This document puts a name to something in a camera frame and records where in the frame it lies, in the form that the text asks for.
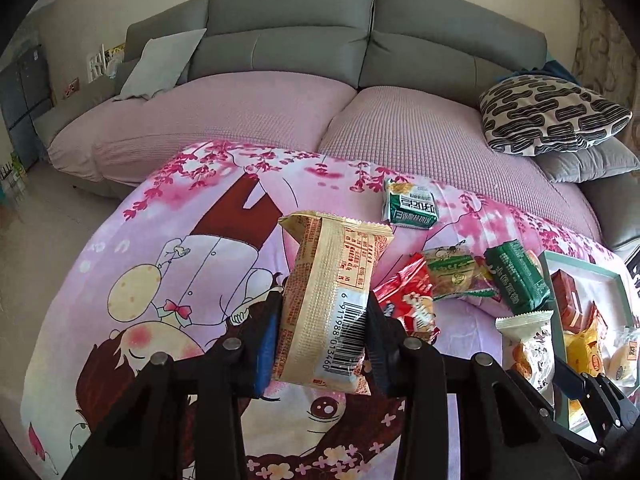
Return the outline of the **dark red rectangular snack pack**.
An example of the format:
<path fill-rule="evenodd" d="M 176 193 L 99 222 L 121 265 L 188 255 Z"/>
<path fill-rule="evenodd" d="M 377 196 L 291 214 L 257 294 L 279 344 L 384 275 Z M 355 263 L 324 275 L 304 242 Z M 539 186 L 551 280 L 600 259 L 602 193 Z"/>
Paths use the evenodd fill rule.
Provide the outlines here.
<path fill-rule="evenodd" d="M 585 328 L 587 311 L 580 300 L 576 281 L 563 270 L 554 272 L 551 279 L 563 330 L 578 334 Z"/>

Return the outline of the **beige barcode cracker pack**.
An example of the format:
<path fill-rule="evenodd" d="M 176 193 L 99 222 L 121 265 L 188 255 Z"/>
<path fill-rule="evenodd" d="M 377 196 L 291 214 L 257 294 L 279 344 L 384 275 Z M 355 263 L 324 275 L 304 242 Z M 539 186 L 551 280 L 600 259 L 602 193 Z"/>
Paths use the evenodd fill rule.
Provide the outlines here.
<path fill-rule="evenodd" d="M 285 281 L 277 382 L 370 393 L 362 374 L 372 274 L 394 238 L 381 223 L 299 211 L 279 220 L 298 244 Z"/>

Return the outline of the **clear wrapped small bun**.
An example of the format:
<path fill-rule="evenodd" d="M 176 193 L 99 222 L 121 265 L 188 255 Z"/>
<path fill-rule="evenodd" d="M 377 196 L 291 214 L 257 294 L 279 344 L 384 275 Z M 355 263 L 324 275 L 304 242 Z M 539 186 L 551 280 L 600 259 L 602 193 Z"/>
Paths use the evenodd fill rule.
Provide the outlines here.
<path fill-rule="evenodd" d="M 606 376 L 619 387 L 634 386 L 638 380 L 639 330 L 625 326 L 613 339 Z"/>

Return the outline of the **yellow cake snack pack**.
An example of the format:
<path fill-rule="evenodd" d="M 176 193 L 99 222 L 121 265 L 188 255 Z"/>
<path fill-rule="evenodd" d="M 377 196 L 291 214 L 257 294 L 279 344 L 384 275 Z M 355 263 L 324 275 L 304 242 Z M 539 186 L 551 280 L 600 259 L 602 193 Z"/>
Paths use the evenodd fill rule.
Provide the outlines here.
<path fill-rule="evenodd" d="M 597 377 L 604 372 L 599 321 L 593 320 L 588 328 L 578 334 L 566 330 L 563 334 L 566 362 L 578 374 Z"/>

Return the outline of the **teal white box tray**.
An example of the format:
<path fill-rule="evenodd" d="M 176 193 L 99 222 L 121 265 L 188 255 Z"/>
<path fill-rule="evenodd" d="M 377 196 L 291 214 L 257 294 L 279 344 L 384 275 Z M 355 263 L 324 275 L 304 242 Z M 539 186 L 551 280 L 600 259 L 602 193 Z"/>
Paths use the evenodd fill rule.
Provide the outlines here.
<path fill-rule="evenodd" d="M 589 303 L 593 300 L 603 314 L 605 321 L 608 323 L 608 336 L 606 336 L 605 341 L 600 342 L 604 365 L 604 372 L 602 374 L 606 376 L 606 367 L 608 366 L 608 359 L 610 358 L 611 352 L 610 347 L 617 332 L 625 326 L 639 329 L 639 308 L 626 289 L 626 283 L 624 282 L 626 273 L 614 272 L 602 268 L 602 266 L 597 266 L 594 263 L 563 256 L 556 252 L 543 252 L 539 256 L 539 259 L 542 266 L 542 274 L 544 274 L 544 279 L 550 288 L 550 297 L 546 303 L 546 308 L 553 312 L 551 330 L 553 349 L 556 357 L 567 364 L 563 338 L 565 330 L 563 330 L 561 324 L 560 312 L 556 304 L 551 279 L 554 272 L 563 270 L 570 274 L 576 281 L 580 300 L 582 300 L 582 305 L 587 311 L 587 320 L 589 316 Z M 623 393 L 629 394 L 634 392 L 638 385 L 639 373 L 638 380 L 634 386 L 616 386 L 621 388 Z"/>

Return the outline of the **white red rice cracker pack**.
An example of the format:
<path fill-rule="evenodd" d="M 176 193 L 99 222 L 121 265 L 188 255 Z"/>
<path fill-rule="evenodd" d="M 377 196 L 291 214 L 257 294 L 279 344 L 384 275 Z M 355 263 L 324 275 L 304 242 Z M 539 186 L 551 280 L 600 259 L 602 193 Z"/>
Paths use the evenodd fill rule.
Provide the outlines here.
<path fill-rule="evenodd" d="M 497 318 L 502 335 L 502 366 L 525 378 L 548 400 L 552 399 L 555 353 L 552 342 L 551 310 L 539 310 Z"/>

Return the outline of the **dark green snack pack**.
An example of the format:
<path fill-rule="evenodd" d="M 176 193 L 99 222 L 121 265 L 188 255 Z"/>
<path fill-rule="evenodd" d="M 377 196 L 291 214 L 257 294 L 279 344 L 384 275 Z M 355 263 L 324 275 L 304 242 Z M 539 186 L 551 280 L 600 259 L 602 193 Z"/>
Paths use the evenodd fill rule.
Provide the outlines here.
<path fill-rule="evenodd" d="M 549 299 L 546 281 L 517 240 L 488 248 L 484 259 L 501 299 L 514 315 L 538 310 Z"/>

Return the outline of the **red festive snack bag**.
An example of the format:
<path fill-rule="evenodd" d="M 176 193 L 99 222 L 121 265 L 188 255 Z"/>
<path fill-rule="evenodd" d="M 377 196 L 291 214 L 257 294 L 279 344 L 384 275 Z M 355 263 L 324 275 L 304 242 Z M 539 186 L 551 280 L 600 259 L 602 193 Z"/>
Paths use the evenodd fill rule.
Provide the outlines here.
<path fill-rule="evenodd" d="M 413 254 L 402 269 L 373 292 L 384 315 L 397 320 L 408 336 L 434 344 L 439 328 L 433 306 L 433 285 L 420 252 Z"/>

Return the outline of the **clear green biscuit pack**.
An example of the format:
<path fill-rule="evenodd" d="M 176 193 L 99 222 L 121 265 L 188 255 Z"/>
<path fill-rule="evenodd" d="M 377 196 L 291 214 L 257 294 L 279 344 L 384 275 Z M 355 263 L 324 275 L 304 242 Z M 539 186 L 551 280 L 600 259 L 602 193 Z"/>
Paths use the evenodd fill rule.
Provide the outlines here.
<path fill-rule="evenodd" d="M 498 290 L 491 281 L 484 259 L 475 257 L 462 240 L 422 252 L 435 300 L 463 296 L 496 298 Z"/>

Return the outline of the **green white small snack pack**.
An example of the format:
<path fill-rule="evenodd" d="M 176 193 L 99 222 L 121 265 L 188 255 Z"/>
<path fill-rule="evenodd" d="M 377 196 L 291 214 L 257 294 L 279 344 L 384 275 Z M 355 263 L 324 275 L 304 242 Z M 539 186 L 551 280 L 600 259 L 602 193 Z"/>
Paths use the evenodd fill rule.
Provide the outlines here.
<path fill-rule="evenodd" d="M 428 230 L 439 220 L 433 193 L 406 181 L 384 181 L 382 221 L 391 226 Z"/>

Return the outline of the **grey velvet pillow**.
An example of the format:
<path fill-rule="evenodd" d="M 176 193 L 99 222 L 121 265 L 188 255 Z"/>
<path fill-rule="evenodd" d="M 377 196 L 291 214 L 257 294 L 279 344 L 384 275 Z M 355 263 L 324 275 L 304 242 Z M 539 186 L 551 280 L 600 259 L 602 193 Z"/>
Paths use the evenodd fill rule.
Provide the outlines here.
<path fill-rule="evenodd" d="M 552 152 L 535 158 L 550 182 L 582 183 L 629 174 L 639 169 L 638 157 L 622 142 L 605 142 L 578 152 Z"/>

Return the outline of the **pink waffle sofa cover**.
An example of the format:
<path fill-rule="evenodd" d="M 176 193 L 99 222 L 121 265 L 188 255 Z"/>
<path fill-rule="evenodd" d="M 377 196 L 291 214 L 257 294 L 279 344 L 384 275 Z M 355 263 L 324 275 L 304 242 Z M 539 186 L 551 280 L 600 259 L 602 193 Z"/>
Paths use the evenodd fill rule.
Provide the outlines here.
<path fill-rule="evenodd" d="M 219 139 L 374 162 L 601 236 L 576 185 L 549 181 L 528 158 L 491 151 L 477 110 L 418 90 L 246 72 L 121 101 L 103 78 L 41 116 L 36 131 L 53 166 L 97 193 L 137 185 L 185 146 Z"/>

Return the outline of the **dark blue cloth behind pillow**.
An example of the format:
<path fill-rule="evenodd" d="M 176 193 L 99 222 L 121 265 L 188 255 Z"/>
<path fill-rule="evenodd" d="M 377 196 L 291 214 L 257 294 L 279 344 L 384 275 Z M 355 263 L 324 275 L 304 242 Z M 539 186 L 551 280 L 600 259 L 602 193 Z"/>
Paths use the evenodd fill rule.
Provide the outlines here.
<path fill-rule="evenodd" d="M 520 75 L 544 75 L 555 77 L 559 79 L 563 79 L 565 81 L 569 81 L 572 84 L 578 84 L 578 80 L 575 76 L 567 70 L 562 64 L 560 64 L 557 60 L 550 60 L 544 63 L 544 66 L 541 68 L 534 67 L 530 70 L 520 70 L 518 72 Z"/>

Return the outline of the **beige patterned curtain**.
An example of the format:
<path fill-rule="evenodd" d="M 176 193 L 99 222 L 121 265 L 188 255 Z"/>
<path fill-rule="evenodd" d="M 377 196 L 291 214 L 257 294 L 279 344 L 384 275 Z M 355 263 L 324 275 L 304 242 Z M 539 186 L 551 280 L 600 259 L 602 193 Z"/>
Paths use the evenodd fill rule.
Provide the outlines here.
<path fill-rule="evenodd" d="M 639 154 L 639 55 L 602 0 L 579 0 L 579 32 L 573 73 L 580 83 L 632 111 L 617 135 Z"/>

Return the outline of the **grey fabric sofa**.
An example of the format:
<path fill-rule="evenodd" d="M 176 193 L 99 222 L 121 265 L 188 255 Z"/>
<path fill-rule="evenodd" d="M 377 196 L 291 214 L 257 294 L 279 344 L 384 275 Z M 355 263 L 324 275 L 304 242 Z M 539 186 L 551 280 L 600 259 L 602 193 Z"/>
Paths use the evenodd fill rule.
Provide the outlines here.
<path fill-rule="evenodd" d="M 551 60 L 544 34 L 464 0 L 188 0 L 131 24 L 116 76 L 95 81 L 111 80 L 117 99 L 150 39 L 202 28 L 174 88 L 221 74 L 298 73 L 359 91 L 418 90 L 480 113 L 488 89 Z M 597 216 L 596 241 L 616 254 L 639 245 L 633 173 L 572 183 Z M 135 186 L 112 183 L 93 193 L 122 196 Z"/>

